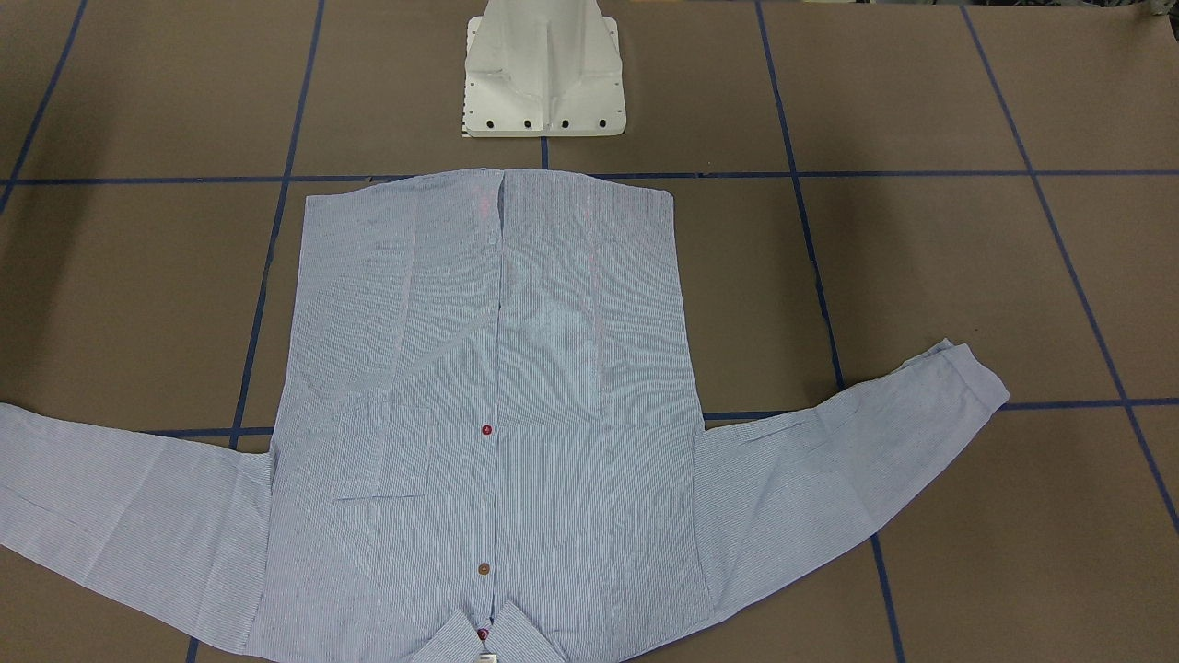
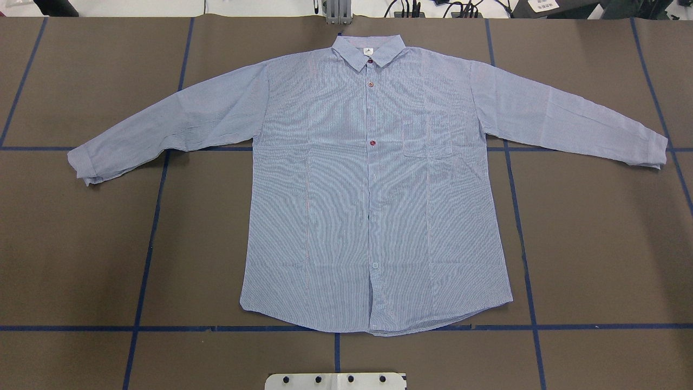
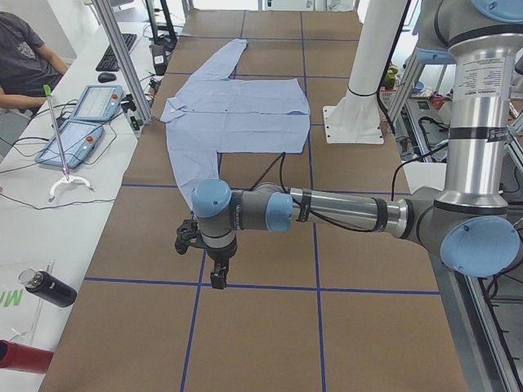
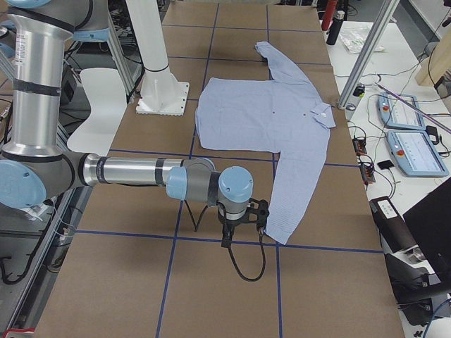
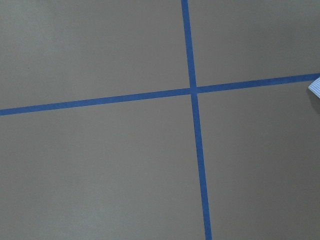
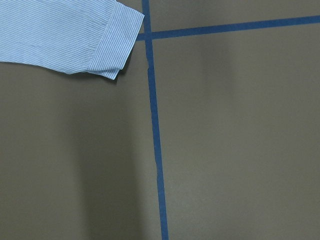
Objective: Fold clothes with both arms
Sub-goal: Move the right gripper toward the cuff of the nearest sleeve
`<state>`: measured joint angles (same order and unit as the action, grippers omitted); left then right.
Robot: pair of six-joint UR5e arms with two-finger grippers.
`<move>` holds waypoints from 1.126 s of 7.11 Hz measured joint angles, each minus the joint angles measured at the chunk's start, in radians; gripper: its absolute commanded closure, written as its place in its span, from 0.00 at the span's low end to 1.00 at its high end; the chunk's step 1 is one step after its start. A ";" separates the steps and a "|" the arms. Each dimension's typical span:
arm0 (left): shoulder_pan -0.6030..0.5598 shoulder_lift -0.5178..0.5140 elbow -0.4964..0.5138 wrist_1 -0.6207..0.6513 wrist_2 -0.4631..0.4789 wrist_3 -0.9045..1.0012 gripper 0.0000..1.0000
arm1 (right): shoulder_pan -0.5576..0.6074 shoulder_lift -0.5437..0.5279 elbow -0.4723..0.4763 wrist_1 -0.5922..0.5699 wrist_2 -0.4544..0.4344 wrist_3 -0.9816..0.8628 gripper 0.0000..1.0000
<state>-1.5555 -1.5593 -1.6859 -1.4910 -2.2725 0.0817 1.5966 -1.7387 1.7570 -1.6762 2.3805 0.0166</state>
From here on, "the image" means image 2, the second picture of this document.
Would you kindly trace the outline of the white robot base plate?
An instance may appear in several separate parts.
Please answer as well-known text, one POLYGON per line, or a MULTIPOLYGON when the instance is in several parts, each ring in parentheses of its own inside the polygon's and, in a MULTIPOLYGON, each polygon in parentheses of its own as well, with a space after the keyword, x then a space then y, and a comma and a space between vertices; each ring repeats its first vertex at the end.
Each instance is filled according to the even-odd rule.
POLYGON ((285 373, 272 374, 265 389, 407 389, 405 373, 285 373))

